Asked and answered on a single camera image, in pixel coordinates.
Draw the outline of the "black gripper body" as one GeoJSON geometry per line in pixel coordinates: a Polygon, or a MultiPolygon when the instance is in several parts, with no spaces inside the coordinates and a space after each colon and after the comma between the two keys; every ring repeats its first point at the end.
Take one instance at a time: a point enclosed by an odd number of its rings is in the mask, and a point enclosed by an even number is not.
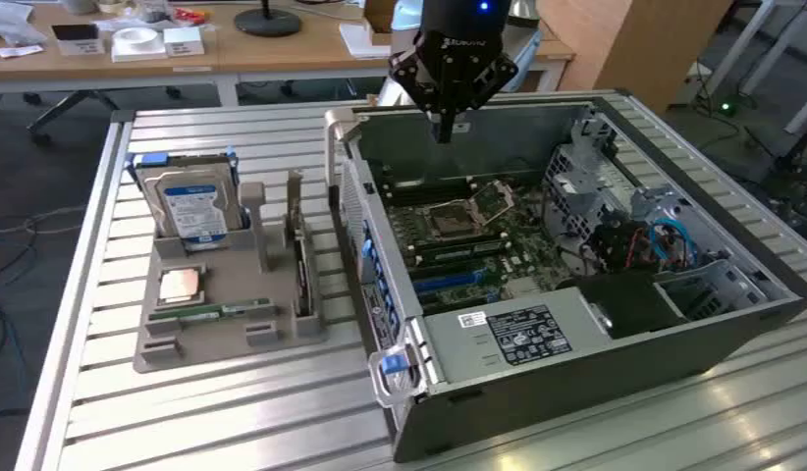
{"type": "Polygon", "coordinates": [[[427,1],[420,34],[427,45],[423,59],[437,82],[444,112],[444,66],[453,58],[477,56],[491,62],[506,53],[503,34],[510,11],[507,1],[427,1]]]}

